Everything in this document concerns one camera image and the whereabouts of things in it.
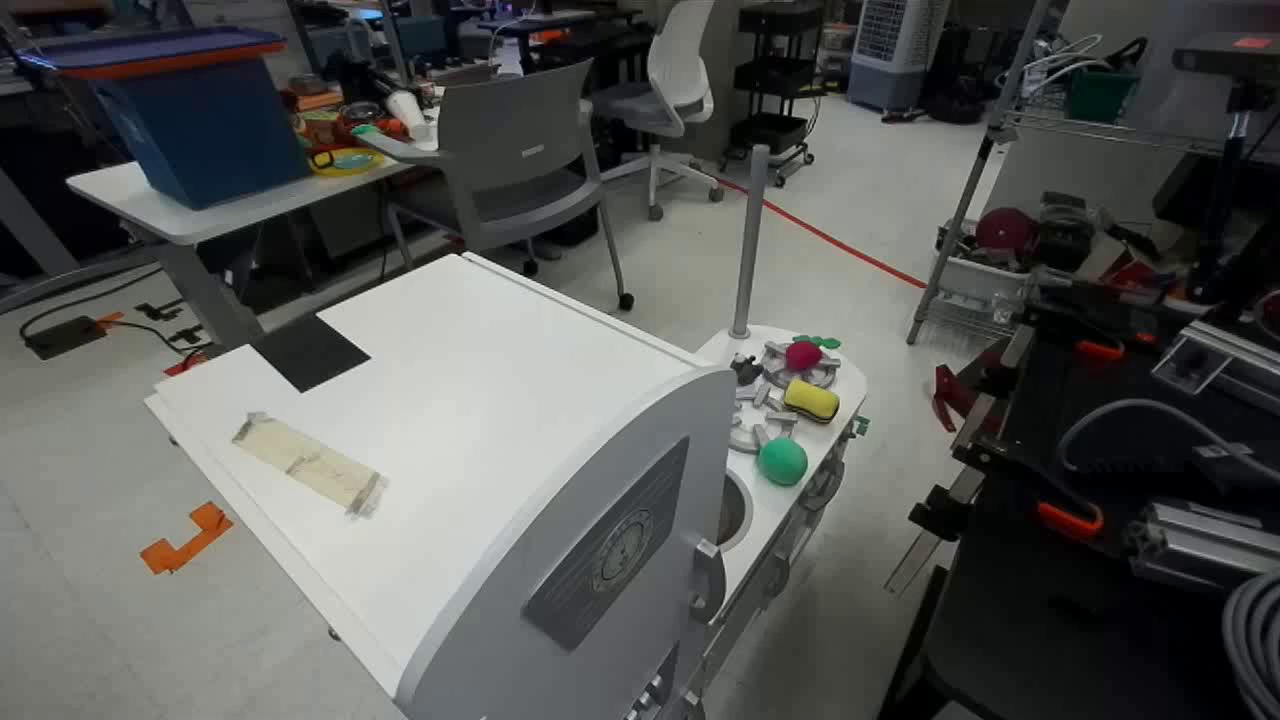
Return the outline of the silver toy sink bowl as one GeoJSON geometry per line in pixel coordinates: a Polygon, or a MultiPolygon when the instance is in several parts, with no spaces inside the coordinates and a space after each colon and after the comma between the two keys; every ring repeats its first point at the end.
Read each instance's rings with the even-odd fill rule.
{"type": "Polygon", "coordinates": [[[743,485],[736,475],[723,475],[715,543],[723,543],[723,547],[736,543],[743,526],[746,526],[743,485]]]}

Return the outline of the small dark toy piece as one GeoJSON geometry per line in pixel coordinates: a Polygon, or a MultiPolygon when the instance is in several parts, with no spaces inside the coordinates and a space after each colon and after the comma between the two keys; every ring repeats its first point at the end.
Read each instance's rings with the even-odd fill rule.
{"type": "Polygon", "coordinates": [[[755,358],[736,358],[730,378],[736,385],[755,385],[762,378],[762,364],[755,358]]]}

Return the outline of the pink plush fruit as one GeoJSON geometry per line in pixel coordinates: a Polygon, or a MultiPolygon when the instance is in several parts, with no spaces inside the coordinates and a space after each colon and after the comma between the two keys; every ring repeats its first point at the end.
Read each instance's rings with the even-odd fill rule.
{"type": "Polygon", "coordinates": [[[785,369],[788,369],[788,372],[813,372],[818,360],[823,360],[823,349],[813,346],[813,339],[792,339],[792,346],[785,349],[785,369]]]}

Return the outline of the green plush ball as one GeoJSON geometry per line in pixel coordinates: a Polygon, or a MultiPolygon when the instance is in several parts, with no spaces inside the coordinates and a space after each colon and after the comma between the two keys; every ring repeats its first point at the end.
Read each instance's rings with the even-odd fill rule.
{"type": "Polygon", "coordinates": [[[806,452],[792,438],[774,438],[755,448],[755,470],[769,485],[796,489],[806,474],[806,452]]]}

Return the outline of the yellow black striped plush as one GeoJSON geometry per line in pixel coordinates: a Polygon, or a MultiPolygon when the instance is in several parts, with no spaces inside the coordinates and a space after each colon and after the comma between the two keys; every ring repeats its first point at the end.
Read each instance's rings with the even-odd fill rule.
{"type": "Polygon", "coordinates": [[[816,425],[827,425],[827,419],[839,418],[839,397],[830,389],[818,389],[818,385],[806,385],[806,380],[792,380],[785,389],[785,409],[798,414],[798,418],[806,418],[816,425]]]}

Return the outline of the grey office chair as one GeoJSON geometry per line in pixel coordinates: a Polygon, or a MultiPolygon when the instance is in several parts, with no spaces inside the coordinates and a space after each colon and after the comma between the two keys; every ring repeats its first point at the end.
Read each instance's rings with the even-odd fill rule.
{"type": "Polygon", "coordinates": [[[615,234],[607,221],[605,178],[592,145],[592,110],[585,99],[592,64],[561,64],[531,77],[492,77],[452,83],[440,95],[434,145],[390,142],[380,129],[358,129],[358,142],[400,165],[443,178],[443,213],[422,221],[443,225],[466,254],[525,249],[525,276],[539,267],[534,242],[579,218],[605,237],[615,310],[628,313],[628,292],[615,234]]]}

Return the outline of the grey vertical pole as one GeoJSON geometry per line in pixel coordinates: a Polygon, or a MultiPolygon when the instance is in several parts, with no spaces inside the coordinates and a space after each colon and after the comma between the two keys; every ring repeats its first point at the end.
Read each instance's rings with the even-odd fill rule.
{"type": "Polygon", "coordinates": [[[730,303],[730,329],[728,329],[730,339],[750,337],[746,319],[750,319],[750,285],[755,285],[755,255],[760,255],[762,184],[769,184],[769,145],[750,145],[739,276],[736,276],[736,303],[730,303]]]}

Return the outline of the white swivel chair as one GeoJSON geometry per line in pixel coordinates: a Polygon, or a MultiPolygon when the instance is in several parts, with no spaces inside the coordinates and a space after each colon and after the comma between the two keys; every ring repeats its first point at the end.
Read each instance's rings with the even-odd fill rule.
{"type": "Polygon", "coordinates": [[[607,167],[607,179],[640,178],[645,179],[645,218],[660,221],[660,179],[682,178],[706,194],[723,195],[718,178],[695,154],[677,154],[690,129],[704,129],[715,118],[715,93],[704,64],[704,34],[710,26],[715,0],[671,0],[660,34],[645,55],[640,83],[615,83],[592,95],[595,121],[615,121],[647,142],[640,155],[607,167]]]}

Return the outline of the orange floor tape marker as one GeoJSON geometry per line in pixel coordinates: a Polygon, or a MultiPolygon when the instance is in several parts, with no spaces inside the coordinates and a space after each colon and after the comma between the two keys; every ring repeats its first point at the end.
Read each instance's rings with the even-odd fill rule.
{"type": "Polygon", "coordinates": [[[141,552],[153,577],[170,577],[189,569],[202,547],[210,547],[232,530],[232,516],[210,500],[196,505],[189,520],[190,520],[190,533],[183,541],[153,541],[141,552]]]}

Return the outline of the black metal workbench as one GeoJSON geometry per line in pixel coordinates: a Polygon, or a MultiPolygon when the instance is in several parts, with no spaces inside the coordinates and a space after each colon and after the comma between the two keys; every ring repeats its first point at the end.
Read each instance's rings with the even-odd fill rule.
{"type": "Polygon", "coordinates": [[[960,441],[991,438],[1109,511],[1092,543],[1035,526],[1015,479],[954,500],[876,720],[1246,720],[1221,640],[1225,598],[1140,577],[1131,526],[1155,500],[1276,516],[1276,485],[1205,470],[1211,438],[1260,452],[1280,419],[1152,380],[1155,349],[1073,313],[1033,313],[982,369],[960,441]]]}

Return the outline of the blue storage bin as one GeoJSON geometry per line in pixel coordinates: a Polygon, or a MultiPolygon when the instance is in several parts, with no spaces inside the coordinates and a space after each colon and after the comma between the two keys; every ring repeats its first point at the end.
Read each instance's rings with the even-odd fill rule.
{"type": "Polygon", "coordinates": [[[280,49],[254,29],[189,29],[26,49],[25,60],[79,82],[154,194],[208,208],[309,178],[267,74],[280,49]]]}

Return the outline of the white side table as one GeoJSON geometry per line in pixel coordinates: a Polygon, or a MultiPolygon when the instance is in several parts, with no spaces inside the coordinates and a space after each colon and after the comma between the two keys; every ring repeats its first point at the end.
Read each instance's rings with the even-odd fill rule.
{"type": "Polygon", "coordinates": [[[390,178],[404,178],[404,165],[380,160],[366,173],[305,178],[225,206],[189,208],[153,188],[143,167],[126,160],[68,178],[68,188],[79,200],[110,213],[133,237],[153,243],[158,254],[158,267],[180,287],[208,337],[225,349],[235,349],[261,337],[261,319],[216,274],[202,267],[199,249],[208,242],[261,230],[311,206],[374,188],[390,178]]]}

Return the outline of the orange handled black clamp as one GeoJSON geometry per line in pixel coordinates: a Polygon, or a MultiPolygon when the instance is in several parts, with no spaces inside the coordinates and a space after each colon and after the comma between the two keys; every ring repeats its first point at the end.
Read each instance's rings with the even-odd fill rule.
{"type": "Polygon", "coordinates": [[[1096,500],[991,438],[960,441],[954,461],[970,470],[979,485],[1015,479],[1033,495],[1035,526],[1063,541],[1092,543],[1109,530],[1109,511],[1096,500]]]}

